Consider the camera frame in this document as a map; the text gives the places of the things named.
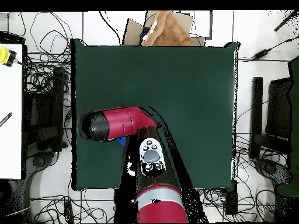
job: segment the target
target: green tablecloth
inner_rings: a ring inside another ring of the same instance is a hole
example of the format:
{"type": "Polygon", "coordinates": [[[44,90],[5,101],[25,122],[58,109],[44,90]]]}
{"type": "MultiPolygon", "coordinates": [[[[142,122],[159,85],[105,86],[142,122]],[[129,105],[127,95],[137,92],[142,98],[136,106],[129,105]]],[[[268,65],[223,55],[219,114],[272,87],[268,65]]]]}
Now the green tablecloth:
{"type": "MultiPolygon", "coordinates": [[[[95,109],[152,106],[167,122],[194,187],[231,187],[236,43],[226,48],[72,44],[77,119],[95,109]]],[[[72,148],[77,190],[118,188],[121,145],[77,135],[72,148]]]]}

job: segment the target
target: cable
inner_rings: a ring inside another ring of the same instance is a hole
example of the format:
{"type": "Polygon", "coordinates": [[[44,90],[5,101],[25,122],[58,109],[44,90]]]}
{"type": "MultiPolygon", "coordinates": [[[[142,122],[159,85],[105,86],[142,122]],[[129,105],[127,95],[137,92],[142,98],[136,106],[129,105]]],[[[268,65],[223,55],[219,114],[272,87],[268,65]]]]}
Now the cable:
{"type": "Polygon", "coordinates": [[[150,17],[148,17],[148,18],[145,20],[145,22],[144,22],[144,26],[145,26],[145,24],[147,24],[148,19],[151,18],[151,17],[154,16],[154,15],[156,15],[156,14],[152,14],[150,17]]]}
{"type": "Polygon", "coordinates": [[[112,216],[111,218],[109,218],[109,220],[106,223],[109,223],[113,218],[114,218],[114,216],[112,216]]]}
{"type": "Polygon", "coordinates": [[[12,35],[15,35],[15,36],[19,36],[19,37],[24,36],[26,34],[26,26],[25,26],[25,23],[24,23],[22,12],[20,12],[20,15],[21,15],[21,19],[22,19],[23,27],[24,27],[24,33],[22,35],[18,35],[18,34],[9,32],[9,14],[7,16],[7,31],[2,31],[2,32],[9,33],[9,34],[12,34],[12,35]]]}
{"type": "Polygon", "coordinates": [[[248,109],[247,111],[245,111],[244,113],[242,113],[242,114],[238,117],[238,119],[237,119],[237,121],[236,121],[236,124],[237,124],[239,118],[240,118],[242,115],[244,115],[245,113],[247,113],[248,111],[250,111],[251,109],[252,109],[252,107],[249,108],[249,109],[248,109]]]}
{"type": "Polygon", "coordinates": [[[116,33],[116,31],[111,27],[111,25],[107,22],[107,20],[103,17],[102,13],[99,11],[100,13],[100,17],[103,19],[103,21],[112,29],[112,31],[115,32],[117,38],[119,39],[119,46],[121,46],[121,43],[120,43],[120,38],[119,38],[119,35],[116,33]]]}
{"type": "Polygon", "coordinates": [[[260,193],[264,192],[264,191],[268,191],[268,192],[270,192],[270,193],[273,193],[274,195],[275,195],[275,193],[274,193],[273,191],[271,191],[271,190],[264,189],[264,190],[259,191],[259,192],[256,194],[256,196],[255,196],[256,211],[258,212],[259,217],[261,218],[261,220],[263,220],[263,222],[267,222],[267,221],[266,221],[264,218],[262,218],[262,216],[260,215],[260,209],[259,209],[259,207],[258,207],[258,195],[259,195],[260,193]]]}
{"type": "Polygon", "coordinates": [[[279,44],[273,46],[272,48],[269,48],[269,49],[263,49],[262,51],[259,51],[259,52],[257,52],[255,55],[253,55],[252,58],[251,58],[251,61],[258,60],[258,59],[264,57],[265,55],[267,55],[268,52],[271,51],[272,49],[274,49],[274,48],[280,46],[281,44],[291,42],[291,41],[293,41],[293,40],[295,40],[295,39],[297,39],[297,38],[299,38],[299,35],[296,36],[296,37],[294,37],[294,38],[288,38],[287,40],[285,40],[285,41],[283,41],[283,42],[281,42],[281,43],[279,43],[279,44]]]}

